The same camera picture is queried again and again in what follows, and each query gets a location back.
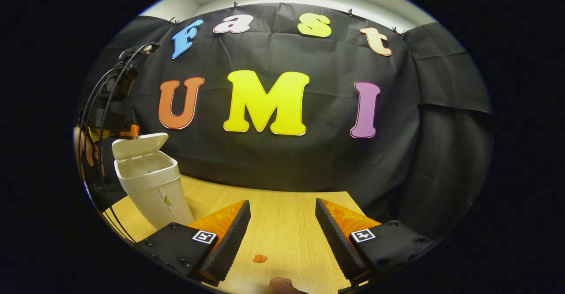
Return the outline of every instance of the small orange piece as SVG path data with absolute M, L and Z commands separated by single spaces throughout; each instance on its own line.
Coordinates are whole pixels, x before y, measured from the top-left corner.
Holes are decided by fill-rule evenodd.
M 355 211 L 351 211 L 345 207 L 334 204 L 331 201 L 324 199 L 322 199 L 321 201 L 324 203 L 325 207 L 329 211 L 329 214 L 335 220 L 337 226 L 339 226 L 339 229 L 341 230 L 341 232 L 343 232 L 343 235 L 345 236 L 349 244 L 351 244 L 351 246 L 353 246 L 351 241 L 349 241 L 349 235 L 351 234 L 351 232 L 373 228 L 380 224 L 380 222 L 377 222 L 371 218 L 367 218 L 366 216 L 356 213 Z
M 224 209 L 220 209 L 213 214 L 209 214 L 202 219 L 192 222 L 188 226 L 194 229 L 203 230 L 206 232 L 212 232 L 217 234 L 218 241 L 212 248 L 212 253 L 216 250 L 216 247 L 220 244 L 226 232 L 236 219 L 237 214 L 240 212 L 241 207 L 244 205 L 245 200 L 236 202 L 233 205 L 227 206 Z
M 253 262 L 257 262 L 257 263 L 263 263 L 267 260 L 266 256 L 263 256 L 262 254 L 257 254 L 255 256 L 255 258 L 253 259 Z

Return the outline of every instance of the trash bin lid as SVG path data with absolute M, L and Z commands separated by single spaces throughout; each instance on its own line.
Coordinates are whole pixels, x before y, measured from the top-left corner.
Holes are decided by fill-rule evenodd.
M 168 138 L 167 133 L 154 133 L 141 135 L 136 139 L 117 139 L 112 143 L 113 157 L 122 160 L 155 153 Z

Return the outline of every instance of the wooden table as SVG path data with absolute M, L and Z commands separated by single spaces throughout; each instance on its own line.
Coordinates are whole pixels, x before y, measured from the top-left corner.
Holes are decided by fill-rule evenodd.
M 347 192 L 295 193 L 218 185 L 181 177 L 186 200 L 198 220 L 241 200 L 249 200 L 251 219 L 224 282 L 218 288 L 231 294 L 272 294 L 269 281 L 289 278 L 309 294 L 336 294 L 351 286 L 341 273 L 317 222 L 316 198 L 323 198 L 363 213 Z M 136 242 L 156 230 L 141 215 L 129 197 L 113 205 L 117 217 Z M 111 211 L 107 218 L 115 222 Z M 256 254 L 267 256 L 255 263 Z

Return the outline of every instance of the black cloth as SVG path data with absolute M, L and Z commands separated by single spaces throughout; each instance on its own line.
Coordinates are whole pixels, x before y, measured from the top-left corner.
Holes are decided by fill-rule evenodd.
M 304 13 L 331 20 L 329 37 L 301 34 Z M 212 28 L 238 14 L 254 17 L 244 33 Z M 192 46 L 176 59 L 172 37 L 194 21 Z M 369 48 L 359 29 L 374 27 L 388 37 L 390 57 Z M 370 20 L 302 4 L 252 4 L 209 12 L 174 25 L 136 18 L 103 51 L 87 80 L 109 69 L 119 52 L 162 43 L 136 60 L 139 77 L 126 101 L 141 133 L 166 132 L 162 151 L 184 175 L 214 183 L 291 192 L 347 191 L 373 219 L 399 219 L 418 233 L 441 238 L 478 195 L 492 152 L 492 111 L 480 72 L 458 41 L 440 24 L 400 35 Z M 236 70 L 253 70 L 269 92 L 282 73 L 309 76 L 302 101 L 302 136 L 225 131 Z M 167 129 L 158 119 L 159 86 L 178 80 L 172 112 L 184 107 L 182 82 L 203 77 L 190 125 Z M 376 84 L 375 137 L 355 139 L 357 81 Z

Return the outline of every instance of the white wall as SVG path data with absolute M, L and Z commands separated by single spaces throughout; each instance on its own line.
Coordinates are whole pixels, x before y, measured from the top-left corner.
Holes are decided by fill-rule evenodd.
M 194 0 L 161 0 L 142 12 L 140 16 L 153 16 L 165 20 L 175 17 L 175 20 L 182 21 L 195 15 L 198 8 L 200 5 Z
M 394 12 L 363 0 L 216 0 L 198 8 L 193 16 L 233 7 L 234 2 L 237 2 L 238 6 L 256 3 L 296 3 L 328 7 L 343 12 L 353 9 L 352 13 L 354 15 L 375 21 L 389 28 L 396 27 L 398 32 L 409 30 L 417 26 Z

